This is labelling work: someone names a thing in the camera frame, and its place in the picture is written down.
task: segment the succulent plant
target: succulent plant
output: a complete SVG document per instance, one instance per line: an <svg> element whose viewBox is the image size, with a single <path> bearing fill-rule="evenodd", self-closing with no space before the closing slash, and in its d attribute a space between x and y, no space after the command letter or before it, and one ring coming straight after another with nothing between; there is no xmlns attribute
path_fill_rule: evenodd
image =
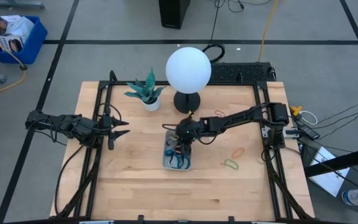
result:
<svg viewBox="0 0 358 224"><path fill-rule="evenodd" d="M149 75L146 78L146 85L143 85L142 82L135 79L135 84L127 83L129 87L136 91L136 93L126 92L126 96L136 97L141 99L145 104L152 104L157 101L158 96L160 96L161 91L165 87L158 87L154 90L155 86L155 77L153 69L151 69Z"/></svg>

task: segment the white flower pot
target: white flower pot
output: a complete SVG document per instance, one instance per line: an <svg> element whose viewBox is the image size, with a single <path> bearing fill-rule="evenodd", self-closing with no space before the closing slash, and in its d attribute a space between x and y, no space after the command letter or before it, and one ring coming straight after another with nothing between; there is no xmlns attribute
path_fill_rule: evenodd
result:
<svg viewBox="0 0 358 224"><path fill-rule="evenodd" d="M146 104L142 101L143 103L143 106L144 108L147 110L147 111L155 111L157 110L159 107L160 107L160 97L157 98L157 101L152 103L152 104Z"/></svg>

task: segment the gray concrete floor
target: gray concrete floor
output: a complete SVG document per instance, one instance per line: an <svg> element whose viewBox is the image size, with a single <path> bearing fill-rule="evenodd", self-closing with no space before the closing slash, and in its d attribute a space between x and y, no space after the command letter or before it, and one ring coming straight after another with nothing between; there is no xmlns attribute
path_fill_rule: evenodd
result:
<svg viewBox="0 0 358 224"><path fill-rule="evenodd" d="M36 15L49 34L59 40L74 0L43 0L44 10L0 8L0 15ZM347 0L358 25L358 1ZM245 5L244 12L219 10L214 39L260 40L273 1L261 6ZM163 28L157 0L80 0L68 40L208 40L213 26L213 1L193 0L180 30ZM268 40L357 40L337 0L281 0L267 34ZM44 112L74 113L81 82L108 78L114 70L119 80L145 78L150 67L158 80L165 80L169 55L179 47L202 49L205 44L66 44L54 73ZM259 45L226 44L221 62L255 62ZM29 66L25 82L0 94L0 204L11 178L26 130L24 121L37 105L57 49L45 44ZM213 57L216 52L208 52ZM358 45L266 45L264 62L271 62L283 81L288 100L302 105L319 119L358 103ZM8 76L6 86L20 79L17 65L0 64ZM320 129L321 134L336 126ZM358 119L321 143L358 150ZM52 204L64 147L45 136L35 135L5 222L47 218ZM329 198L311 198L318 218L358 223L358 214L330 207Z"/></svg>

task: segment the potted plant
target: potted plant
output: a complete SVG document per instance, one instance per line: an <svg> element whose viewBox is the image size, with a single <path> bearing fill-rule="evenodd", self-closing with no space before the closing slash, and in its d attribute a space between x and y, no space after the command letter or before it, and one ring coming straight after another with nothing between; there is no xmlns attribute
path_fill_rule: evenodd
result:
<svg viewBox="0 0 358 224"><path fill-rule="evenodd" d="M155 77L153 69L146 78L146 85L135 79L135 84L127 83L129 87L136 91L136 93L126 92L126 96L136 97L142 100L143 106L147 111L155 111L160 106L160 94L165 87L158 87L154 90Z"/></svg>

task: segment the white globe lamp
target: white globe lamp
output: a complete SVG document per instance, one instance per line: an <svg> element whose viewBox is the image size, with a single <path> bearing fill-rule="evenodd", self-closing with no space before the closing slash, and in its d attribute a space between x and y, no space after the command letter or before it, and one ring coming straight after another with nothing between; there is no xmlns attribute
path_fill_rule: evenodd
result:
<svg viewBox="0 0 358 224"><path fill-rule="evenodd" d="M169 84L177 93L173 103L178 111L188 113L200 106L200 95L211 78L211 62L204 52L194 47L175 51L168 59L165 73Z"/></svg>

